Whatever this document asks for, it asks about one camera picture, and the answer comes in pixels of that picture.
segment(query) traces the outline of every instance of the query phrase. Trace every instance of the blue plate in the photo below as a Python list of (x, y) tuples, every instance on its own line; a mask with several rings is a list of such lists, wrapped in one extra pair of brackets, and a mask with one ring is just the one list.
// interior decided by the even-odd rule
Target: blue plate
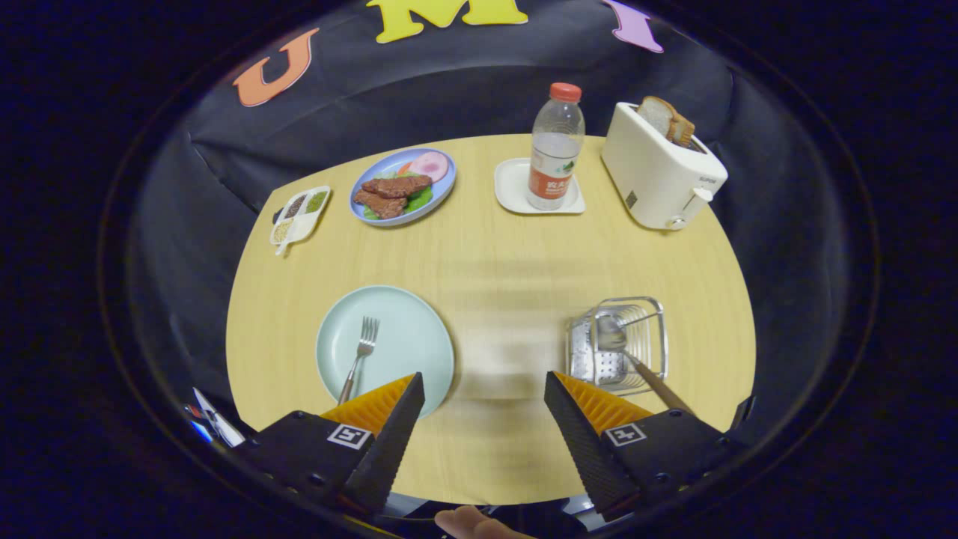
[[(393, 219), (374, 220), (363, 217), (363, 205), (353, 202), (356, 192), (362, 189), (362, 184), (376, 176), (394, 174), (398, 172), (400, 168), (402, 168), (402, 165), (405, 165), (409, 161), (412, 161), (416, 157), (419, 157), (426, 152), (439, 152), (442, 155), (445, 155), (445, 158), (449, 160), (449, 170), (445, 173), (443, 179), (440, 179), (436, 183), (432, 184), (432, 200), (418, 210), (402, 214), (399, 217), (394, 217)], [(370, 167), (365, 173), (363, 173), (362, 176), (359, 177), (353, 186), (353, 190), (350, 192), (350, 210), (353, 211), (353, 215), (355, 215), (357, 219), (364, 223), (371, 224), (372, 226), (396, 226), (397, 224), (409, 223), (431, 212), (436, 206), (442, 203), (443, 200), (449, 196), (449, 193), (452, 191), (452, 185), (455, 182), (456, 162), (452, 160), (452, 157), (450, 157), (448, 153), (441, 152), (439, 150), (433, 150), (432, 148), (414, 148), (412, 150), (403, 150), (402, 152), (396, 152), (379, 159), (375, 165)]]
[(362, 318), (379, 319), (373, 354), (359, 360), (352, 398), (408, 376), (422, 373), (426, 417), (445, 399), (452, 384), (452, 339), (428, 303), (413, 293), (372, 286), (344, 295), (326, 313), (316, 336), (316, 365), (323, 386), (339, 398), (356, 357)]

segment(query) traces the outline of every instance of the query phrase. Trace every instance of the letter m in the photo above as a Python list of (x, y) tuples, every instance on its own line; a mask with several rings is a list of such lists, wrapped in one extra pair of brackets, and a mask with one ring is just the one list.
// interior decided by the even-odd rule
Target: letter m
[(434, 26), (445, 28), (468, 1), (469, 11), (463, 16), (466, 24), (523, 24), (529, 17), (515, 6), (515, 0), (372, 0), (367, 7), (379, 6), (382, 12), (382, 34), (379, 43), (388, 43), (422, 32), (424, 25), (413, 22), (415, 12)]

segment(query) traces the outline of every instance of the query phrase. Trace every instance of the finger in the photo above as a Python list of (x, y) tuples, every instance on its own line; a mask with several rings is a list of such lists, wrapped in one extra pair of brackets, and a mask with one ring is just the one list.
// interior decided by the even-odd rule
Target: finger
[(440, 511), (433, 519), (436, 526), (451, 534), (456, 539), (473, 539), (472, 530), (488, 517), (479, 512), (472, 505), (463, 505), (454, 511)]
[(509, 529), (497, 520), (479, 523), (472, 531), (472, 539), (535, 539), (535, 537)]

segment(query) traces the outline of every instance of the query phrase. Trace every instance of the white toaster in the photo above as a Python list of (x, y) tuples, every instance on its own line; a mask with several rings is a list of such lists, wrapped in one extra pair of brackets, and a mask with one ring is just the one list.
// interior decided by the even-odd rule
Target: white toaster
[(680, 230), (712, 201), (728, 173), (694, 135), (689, 148), (681, 148), (637, 108), (615, 106), (602, 159), (633, 219), (648, 228)]

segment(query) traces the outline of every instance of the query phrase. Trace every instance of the wooden tabletop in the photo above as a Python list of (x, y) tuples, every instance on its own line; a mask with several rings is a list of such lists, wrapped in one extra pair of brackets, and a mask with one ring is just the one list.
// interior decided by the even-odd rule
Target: wooden tabletop
[[(333, 408), (316, 367), (319, 323), (346, 293), (380, 284), (429, 303), (455, 349), (449, 394), (416, 424), (396, 492), (455, 504), (583, 493), (543, 402), (545, 374), (563, 369), (565, 321), (608, 297), (662, 302), (669, 387), (699, 418), (728, 429), (755, 373), (751, 305), (732, 247), (707, 207), (678, 232), (637, 224), (599, 157), (603, 142), (586, 137), (576, 167), (587, 205), (581, 215), (523, 216), (499, 205), (493, 171), (528, 155), (528, 134), (423, 145), (452, 155), (456, 185), (430, 215), (400, 228), (369, 226), (348, 207), (356, 179), (389, 152), (274, 191), (239, 261), (226, 325), (230, 386), (242, 420), (259, 430), (292, 410)], [(285, 258), (275, 256), (272, 215), (292, 195), (319, 185), (332, 193), (316, 230)], [(665, 409), (653, 393), (628, 400)]]

